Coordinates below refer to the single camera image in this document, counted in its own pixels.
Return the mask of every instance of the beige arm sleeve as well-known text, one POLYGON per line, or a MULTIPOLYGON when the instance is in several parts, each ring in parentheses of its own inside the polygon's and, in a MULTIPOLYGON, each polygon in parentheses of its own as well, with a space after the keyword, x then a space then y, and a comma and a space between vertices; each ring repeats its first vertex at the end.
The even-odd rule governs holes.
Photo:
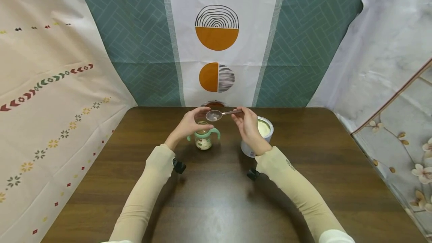
POLYGON ((110 241, 142 241, 157 197, 173 171, 174 157, 174 152, 165 144, 153 149, 117 219, 110 241))
POLYGON ((345 232, 318 191, 277 147, 255 157, 255 160, 258 163, 256 170, 266 174, 303 214, 315 242, 327 230, 345 232))

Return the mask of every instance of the herringbone pattern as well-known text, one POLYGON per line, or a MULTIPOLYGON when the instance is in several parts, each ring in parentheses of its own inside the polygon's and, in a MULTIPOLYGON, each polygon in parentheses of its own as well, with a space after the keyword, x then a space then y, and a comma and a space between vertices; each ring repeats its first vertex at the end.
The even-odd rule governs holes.
POLYGON ((85 1, 137 104, 181 106, 164 0, 85 1))
POLYGON ((361 0, 283 0, 256 106, 304 107, 361 0))

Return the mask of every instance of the spoon handle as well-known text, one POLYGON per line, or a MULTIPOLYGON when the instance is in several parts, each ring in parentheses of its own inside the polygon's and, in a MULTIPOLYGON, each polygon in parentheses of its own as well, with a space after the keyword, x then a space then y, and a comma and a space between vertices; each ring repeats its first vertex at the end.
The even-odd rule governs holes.
POLYGON ((229 115, 229 114, 235 114, 235 113, 241 113, 242 110, 236 110, 236 111, 230 111, 230 112, 223 112, 222 115, 229 115))

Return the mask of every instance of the white curtain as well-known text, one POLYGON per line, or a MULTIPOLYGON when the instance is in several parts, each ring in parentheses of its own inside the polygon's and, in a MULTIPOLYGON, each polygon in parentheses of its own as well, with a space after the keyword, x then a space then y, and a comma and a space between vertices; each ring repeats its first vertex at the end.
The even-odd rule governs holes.
POLYGON ((40 242, 136 105, 84 0, 0 0, 0 242, 40 242))
POLYGON ((412 170, 432 166, 432 0, 362 1, 308 106, 335 112, 429 237, 432 174, 412 170))

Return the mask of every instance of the fabric backdrop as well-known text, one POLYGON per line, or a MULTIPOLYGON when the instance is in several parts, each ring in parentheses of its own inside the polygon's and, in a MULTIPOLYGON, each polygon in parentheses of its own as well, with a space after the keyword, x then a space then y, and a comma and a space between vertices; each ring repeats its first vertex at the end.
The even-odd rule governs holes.
POLYGON ((432 175, 412 170, 432 167, 432 0, 363 4, 309 106, 336 113, 431 240, 432 175))
POLYGON ((360 0, 85 1, 140 106, 304 107, 361 11, 360 0))
POLYGON ((136 105, 84 0, 0 0, 0 242, 40 242, 136 105))

